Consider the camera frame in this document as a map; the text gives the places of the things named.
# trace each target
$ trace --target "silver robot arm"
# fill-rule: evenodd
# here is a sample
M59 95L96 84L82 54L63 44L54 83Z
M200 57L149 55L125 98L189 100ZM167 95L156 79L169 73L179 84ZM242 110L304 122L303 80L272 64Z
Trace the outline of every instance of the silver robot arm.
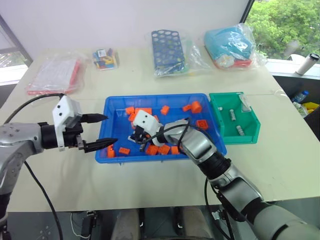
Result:
M133 121L136 131L146 132L153 144L177 145L206 175L217 197L231 217L247 221L260 240L319 240L320 231L282 207L264 202L258 188L217 151L214 143L201 131L178 120L162 125L140 110Z
M28 157L40 154L44 149L58 147L62 151L64 147L77 147L88 153L117 141L116 138L103 138L89 143L82 140L81 123L97 123L107 117L98 113L82 114L79 104L66 95L52 113L54 125L46 122L0 125L0 240L10 239L7 207L22 165Z

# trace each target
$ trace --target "white table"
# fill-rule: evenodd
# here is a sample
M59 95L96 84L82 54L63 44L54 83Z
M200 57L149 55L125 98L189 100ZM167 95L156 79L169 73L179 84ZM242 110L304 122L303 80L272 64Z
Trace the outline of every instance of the white table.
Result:
M245 92L261 122L258 143L227 145L227 157L260 189L267 201L320 195L320 143L264 67L241 72L215 69L212 74L155 79L147 52L138 49L118 52L119 69L96 71L90 65L85 88L71 95L80 102L84 113L102 113L108 96ZM135 62L130 61L133 56L137 56ZM2 122L28 99L24 87L35 76L41 58L31 65L0 110ZM27 106L13 121L52 123L51 109L56 103L55 99L40 100ZM94 141L100 123L84 124L83 128L83 139ZM50 149L31 156L28 162L57 211L204 204L205 176L187 159L99 164L94 153ZM211 204L219 204L212 193L208 197ZM25 167L8 210L50 211Z

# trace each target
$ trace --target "orange block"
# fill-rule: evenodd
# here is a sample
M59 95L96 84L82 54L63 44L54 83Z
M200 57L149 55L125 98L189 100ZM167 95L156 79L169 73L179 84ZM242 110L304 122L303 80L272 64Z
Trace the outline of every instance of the orange block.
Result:
M145 153L147 155L156 155L157 152L158 152L158 146L155 146L155 145L149 145L149 147L146 149Z
M133 106L127 107L125 109L126 114L130 115L130 114L134 114L135 113L135 108Z
M152 115L152 108L151 107L143 107L143 108L136 108L135 109L135 114L137 114L139 112L139 110L143 110L145 112L147 112L148 114Z
M169 109L170 109L169 106L164 105L164 106L162 107L162 109L160 110L160 112L161 112L163 115L167 115L168 112L169 112Z
M188 105L185 105L183 108L182 108L182 111L186 112L188 110L191 109L191 104L188 104Z
M179 154L179 153L180 153L180 152L179 152L178 146L172 146L172 147L171 147L171 154L177 155L177 154Z
M135 117L136 117L136 114L135 114L135 113L131 113L130 116L129 116L129 118L128 118L128 120L129 120L130 122L133 122L133 121L135 120Z
M116 152L113 149L113 144L107 147L106 156L108 158L114 158L116 156Z
M169 151L170 151L170 147L168 145L163 145L158 149L158 153L160 153L161 155L167 155Z
M194 101L193 103L191 103L191 112L193 114L201 113L201 111L202 111L202 106L198 101Z
M129 155L130 149L129 149L129 148L125 148L125 147L120 147L120 148L119 148L119 153L120 153L120 154Z
M197 120L195 122L195 125L197 125L199 128L202 128L203 130L207 130L209 128L208 123L206 120Z

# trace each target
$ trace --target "red plastic item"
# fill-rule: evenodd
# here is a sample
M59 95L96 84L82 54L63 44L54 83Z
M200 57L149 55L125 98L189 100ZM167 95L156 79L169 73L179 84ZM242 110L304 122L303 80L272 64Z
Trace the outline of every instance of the red plastic item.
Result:
M182 108L182 111L186 112L188 110L191 109L191 104L188 104L188 105L185 105L183 108Z
M131 113L131 115L129 116L128 120L130 122L133 122L135 120L136 114L135 113Z
M207 120L197 120L195 122L195 125L197 125L199 128L202 128L203 130L207 130L209 128Z
M129 148L125 148L125 147L120 147L120 148L119 148L119 153L120 153L120 154L129 155L130 149L129 149Z
M160 153L161 155L167 155L169 151L170 151L170 147L168 145L163 145L158 149L158 153Z
M202 111L202 106L198 101L194 101L193 103L191 103L191 112L193 114L201 113L201 111Z
M146 149L145 153L146 153L147 155L156 155L157 152L158 152L158 148L159 148L158 146L150 145L150 146Z
M130 114L134 114L135 113L135 108L133 106L127 107L125 109L126 114L130 115Z
M234 64L232 65L232 67L248 67L251 64L251 60L236 60L234 61Z
M114 158L116 156L116 152L113 149L113 144L106 148L106 156L108 158Z
M171 154L177 155L177 154L179 154L179 153L180 153L180 152L179 152L178 146L172 146L172 147L171 147Z
M136 108L135 109L135 114L137 114L139 112L139 110L143 110L145 112L147 112L148 114L152 115L152 108L151 107L143 107L143 108Z
M164 106L162 107L162 109L160 110L160 112L161 112L163 115L167 115L168 112L169 112L169 109L170 109L169 106L164 105Z

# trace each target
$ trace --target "white cylinder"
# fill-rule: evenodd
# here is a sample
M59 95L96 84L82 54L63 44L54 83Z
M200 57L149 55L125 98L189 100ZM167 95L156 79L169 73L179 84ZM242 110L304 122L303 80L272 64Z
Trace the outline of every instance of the white cylinder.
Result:
M310 53L306 56L304 62L299 66L298 70L295 72L299 75L303 75L308 71L318 60L320 59L319 55L315 53Z

